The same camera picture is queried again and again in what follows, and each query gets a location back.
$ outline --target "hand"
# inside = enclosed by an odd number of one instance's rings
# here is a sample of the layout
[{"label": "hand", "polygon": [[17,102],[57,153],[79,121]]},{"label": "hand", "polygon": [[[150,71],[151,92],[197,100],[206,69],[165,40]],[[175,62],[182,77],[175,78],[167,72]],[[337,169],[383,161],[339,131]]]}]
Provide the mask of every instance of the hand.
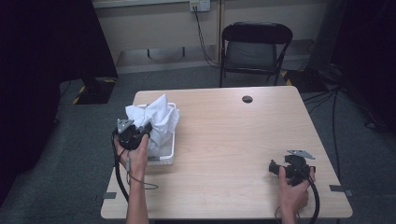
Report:
[{"label": "hand", "polygon": [[[144,181],[146,167],[148,165],[148,144],[149,136],[145,134],[139,147],[136,150],[131,150],[129,152],[131,168],[129,175],[141,181]],[[128,150],[124,151],[125,148],[120,145],[120,140],[117,136],[114,138],[114,145],[116,146],[117,155],[121,155],[120,162],[122,166],[125,167]]]},{"label": "hand", "polygon": [[[312,180],[315,182],[314,168],[311,167],[310,174]],[[280,204],[280,211],[282,214],[282,221],[284,223],[295,223],[296,213],[298,210],[306,207],[308,204],[308,188],[310,184],[304,180],[297,186],[290,186],[286,178],[285,168],[279,167],[279,192],[278,199]]]}]

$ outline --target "black equipment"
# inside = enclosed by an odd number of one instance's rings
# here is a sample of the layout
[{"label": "black equipment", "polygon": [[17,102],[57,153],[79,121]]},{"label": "black equipment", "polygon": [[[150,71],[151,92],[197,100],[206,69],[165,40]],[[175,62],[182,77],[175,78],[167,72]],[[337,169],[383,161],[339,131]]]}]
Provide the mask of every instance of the black equipment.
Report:
[{"label": "black equipment", "polygon": [[[306,164],[306,161],[303,157],[288,155],[285,156],[285,162],[290,164],[284,167],[286,171],[286,178],[290,179],[290,184],[292,186],[296,186],[307,179],[311,168],[308,164]],[[269,171],[274,175],[279,175],[279,167],[280,165],[276,164],[274,160],[271,160]]]},{"label": "black equipment", "polygon": [[143,135],[149,135],[149,132],[152,130],[151,123],[136,129],[136,126],[133,124],[133,122],[134,121],[130,119],[118,121],[117,131],[120,139],[120,145],[127,150],[137,149],[140,145],[140,142],[142,141]]}]

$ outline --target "chair backrest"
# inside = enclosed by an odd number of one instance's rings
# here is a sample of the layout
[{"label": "chair backrest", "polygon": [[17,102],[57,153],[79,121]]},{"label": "chair backrest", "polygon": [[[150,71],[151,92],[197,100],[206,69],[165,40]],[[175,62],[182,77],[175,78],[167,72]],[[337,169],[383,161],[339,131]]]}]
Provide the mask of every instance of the chair backrest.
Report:
[{"label": "chair backrest", "polygon": [[221,39],[234,42],[285,44],[293,38],[287,26],[277,23],[237,22],[224,28]]}]

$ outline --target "chair seat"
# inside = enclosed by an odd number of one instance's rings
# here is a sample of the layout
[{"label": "chair seat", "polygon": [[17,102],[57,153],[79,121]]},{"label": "chair seat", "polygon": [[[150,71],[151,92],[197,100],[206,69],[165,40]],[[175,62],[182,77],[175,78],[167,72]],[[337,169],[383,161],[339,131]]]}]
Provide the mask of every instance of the chair seat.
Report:
[{"label": "chair seat", "polygon": [[274,73],[276,71],[276,46],[229,42],[227,47],[226,69],[251,69]]}]

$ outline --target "black curtain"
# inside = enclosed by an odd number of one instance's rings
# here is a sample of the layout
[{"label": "black curtain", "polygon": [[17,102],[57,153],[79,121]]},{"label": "black curtain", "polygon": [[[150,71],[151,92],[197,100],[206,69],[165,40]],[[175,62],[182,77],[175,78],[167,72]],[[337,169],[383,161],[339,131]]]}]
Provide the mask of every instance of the black curtain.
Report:
[{"label": "black curtain", "polygon": [[396,1],[349,0],[332,61],[396,133]]},{"label": "black curtain", "polygon": [[1,203],[50,137],[60,83],[118,76],[90,0],[2,1],[0,73]]}]

